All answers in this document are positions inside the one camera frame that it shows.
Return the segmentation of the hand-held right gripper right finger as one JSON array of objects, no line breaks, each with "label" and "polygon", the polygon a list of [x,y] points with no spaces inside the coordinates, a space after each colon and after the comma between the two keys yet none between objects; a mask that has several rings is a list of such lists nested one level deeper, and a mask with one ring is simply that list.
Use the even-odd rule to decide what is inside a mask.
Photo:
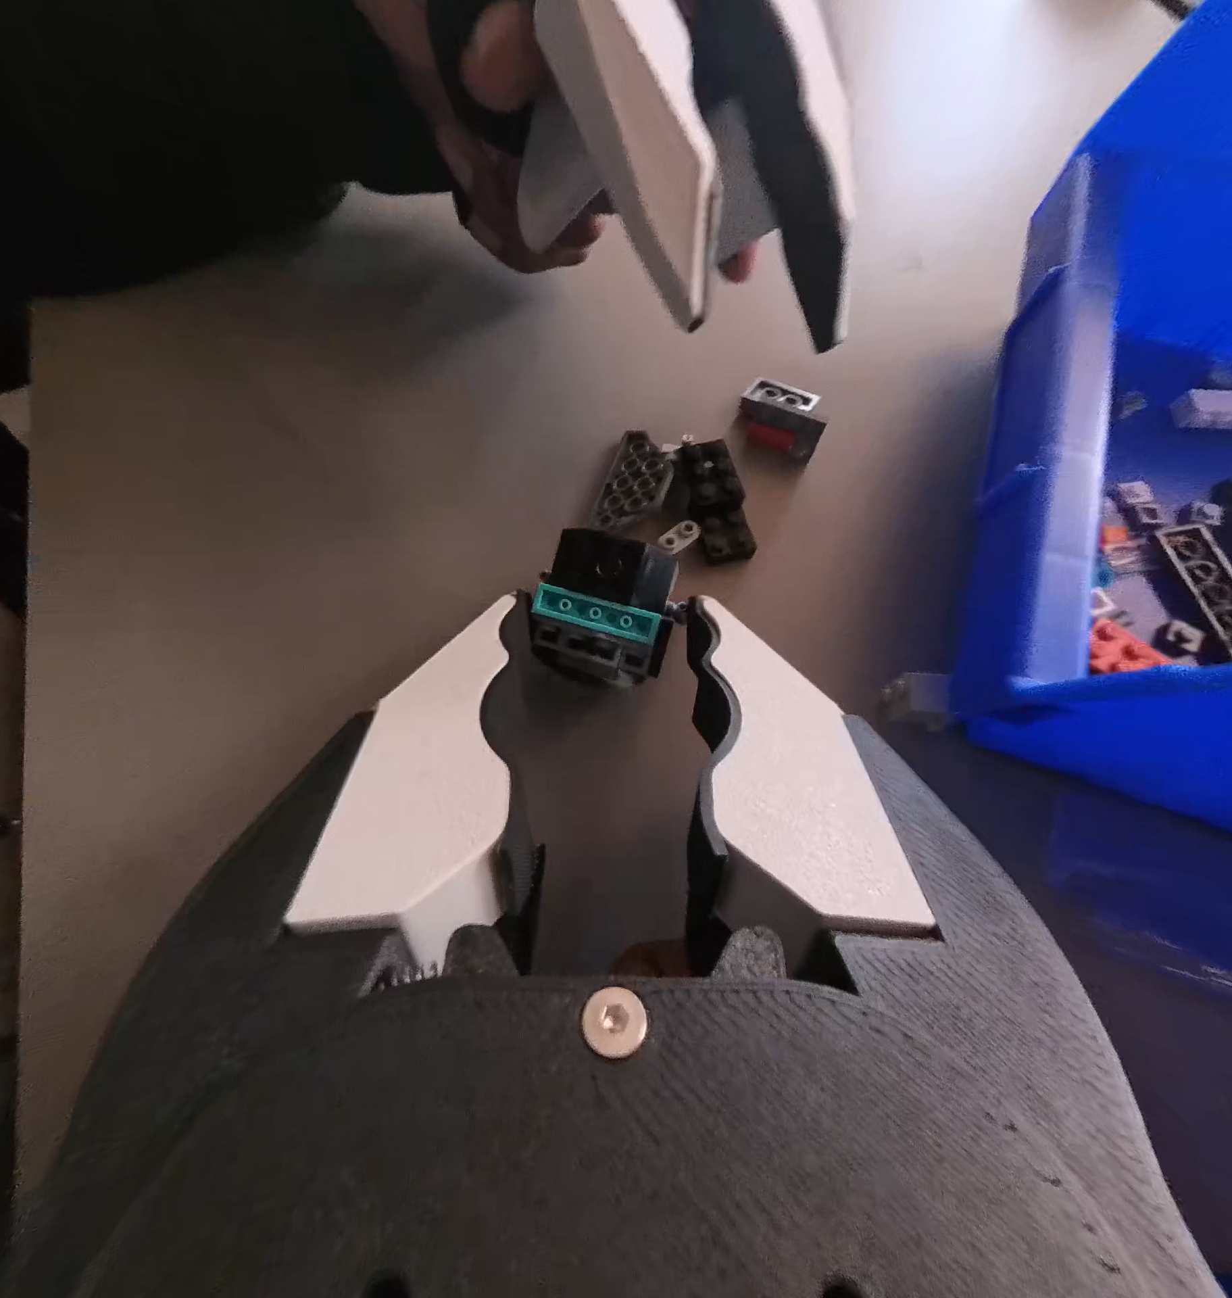
[{"label": "hand-held right gripper right finger", "polygon": [[850,717],[713,596],[689,599],[692,725],[708,756],[688,838],[687,951],[708,974],[743,929],[786,976],[852,982],[836,938],[938,938]]}]

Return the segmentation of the dark grey wedge plate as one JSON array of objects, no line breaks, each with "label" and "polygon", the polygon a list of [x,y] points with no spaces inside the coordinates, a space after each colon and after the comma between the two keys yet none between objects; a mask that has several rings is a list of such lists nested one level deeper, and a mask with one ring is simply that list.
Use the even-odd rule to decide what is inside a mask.
[{"label": "dark grey wedge plate", "polygon": [[675,447],[665,450],[646,430],[626,430],[597,492],[588,525],[624,533],[656,517],[669,495]]}]

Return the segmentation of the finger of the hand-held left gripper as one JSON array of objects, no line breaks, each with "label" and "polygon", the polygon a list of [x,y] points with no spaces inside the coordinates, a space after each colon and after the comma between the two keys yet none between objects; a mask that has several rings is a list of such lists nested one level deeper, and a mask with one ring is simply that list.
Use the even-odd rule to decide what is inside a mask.
[{"label": "finger of the hand-held left gripper", "polygon": [[846,333],[854,220],[852,114],[825,4],[713,2],[715,257],[778,233],[812,346]]},{"label": "finger of the hand-held left gripper", "polygon": [[710,305],[720,224],[715,146],[694,89],[689,24],[673,1],[584,2],[608,94],[591,134],[604,194],[675,323]]}]

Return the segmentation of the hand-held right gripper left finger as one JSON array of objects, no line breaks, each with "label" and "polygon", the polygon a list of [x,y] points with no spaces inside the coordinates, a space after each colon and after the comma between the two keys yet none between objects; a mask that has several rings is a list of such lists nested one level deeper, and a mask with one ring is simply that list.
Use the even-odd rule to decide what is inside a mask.
[{"label": "hand-held right gripper left finger", "polygon": [[291,931],[398,932],[413,966],[440,972],[455,931],[500,927],[530,967],[545,848],[487,722],[520,605],[500,596],[371,711],[286,909]]}]

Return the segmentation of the person's left forearm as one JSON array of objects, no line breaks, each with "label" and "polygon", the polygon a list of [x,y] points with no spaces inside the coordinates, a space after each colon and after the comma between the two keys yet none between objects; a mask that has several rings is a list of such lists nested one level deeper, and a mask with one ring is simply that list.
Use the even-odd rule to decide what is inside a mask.
[{"label": "person's left forearm", "polygon": [[343,1],[0,1],[0,298],[152,283],[322,218],[448,192]]}]

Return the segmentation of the pile of mixed toy bricks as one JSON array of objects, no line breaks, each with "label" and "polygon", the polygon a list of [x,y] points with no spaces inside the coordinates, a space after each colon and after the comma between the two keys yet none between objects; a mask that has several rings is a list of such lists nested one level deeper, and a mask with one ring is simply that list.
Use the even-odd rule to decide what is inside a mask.
[{"label": "pile of mixed toy bricks", "polygon": [[1232,666],[1232,363],[1128,340],[1114,370],[1095,621],[1121,657]]}]

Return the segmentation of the grey desk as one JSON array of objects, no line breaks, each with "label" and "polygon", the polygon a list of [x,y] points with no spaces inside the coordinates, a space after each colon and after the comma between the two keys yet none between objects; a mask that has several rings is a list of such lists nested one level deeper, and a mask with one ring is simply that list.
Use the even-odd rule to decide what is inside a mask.
[{"label": "grey desk", "polygon": [[844,346],[769,244],[694,334],[620,230],[519,278],[442,199],[35,312],[19,1180],[51,1169],[141,958],[316,751],[527,583],[627,428],[734,433],[756,376],[831,401],[744,467],[759,554],[687,570],[843,708],[949,664],[1028,218],[1161,49],[1153,2],[839,2],[859,220]]}]

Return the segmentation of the light grey toy block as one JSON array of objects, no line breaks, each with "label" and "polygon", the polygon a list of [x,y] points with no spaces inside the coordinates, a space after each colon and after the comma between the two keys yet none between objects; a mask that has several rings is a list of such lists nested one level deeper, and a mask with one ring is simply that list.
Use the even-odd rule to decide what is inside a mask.
[{"label": "light grey toy block", "polygon": [[950,675],[911,670],[892,679],[879,695],[883,718],[930,731],[947,730],[954,722],[950,706]]}]

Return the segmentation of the blue plastic bin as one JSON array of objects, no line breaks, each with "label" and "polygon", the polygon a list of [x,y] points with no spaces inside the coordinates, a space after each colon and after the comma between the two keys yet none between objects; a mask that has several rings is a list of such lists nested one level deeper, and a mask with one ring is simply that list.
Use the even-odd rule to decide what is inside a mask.
[{"label": "blue plastic bin", "polygon": [[950,679],[963,719],[1088,672],[1124,333],[1232,363],[1232,1],[1173,31],[1028,225]]},{"label": "blue plastic bin", "polygon": [[1053,682],[954,670],[969,738],[1232,832],[1232,664]]}]

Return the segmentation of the teal and black brick assembly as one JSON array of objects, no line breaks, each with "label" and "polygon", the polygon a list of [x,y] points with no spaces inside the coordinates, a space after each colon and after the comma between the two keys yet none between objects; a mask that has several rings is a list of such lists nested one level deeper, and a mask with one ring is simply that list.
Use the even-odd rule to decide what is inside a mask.
[{"label": "teal and black brick assembly", "polygon": [[656,679],[675,625],[678,560],[655,543],[566,527],[530,599],[530,650],[571,679]]}]

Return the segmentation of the person's left hand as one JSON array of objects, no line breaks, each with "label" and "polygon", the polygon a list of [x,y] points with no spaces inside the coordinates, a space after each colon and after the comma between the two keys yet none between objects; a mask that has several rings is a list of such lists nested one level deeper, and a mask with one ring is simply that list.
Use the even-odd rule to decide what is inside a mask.
[{"label": "person's left hand", "polygon": [[[438,70],[424,2],[356,1],[354,7],[385,49],[448,170],[464,230],[520,273],[582,265],[601,234],[601,218],[575,218],[542,252],[527,246],[517,214],[520,162],[459,118]],[[524,108],[540,95],[549,76],[527,2],[490,2],[461,55],[459,78],[472,101],[493,112]]]}]

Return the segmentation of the black brick plate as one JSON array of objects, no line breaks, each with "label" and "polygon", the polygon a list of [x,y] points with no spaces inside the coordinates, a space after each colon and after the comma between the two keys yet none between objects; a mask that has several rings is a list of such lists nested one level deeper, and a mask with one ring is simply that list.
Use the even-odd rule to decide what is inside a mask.
[{"label": "black brick plate", "polygon": [[700,521],[730,514],[743,508],[746,495],[727,441],[685,440],[676,447],[668,499],[682,517]]}]

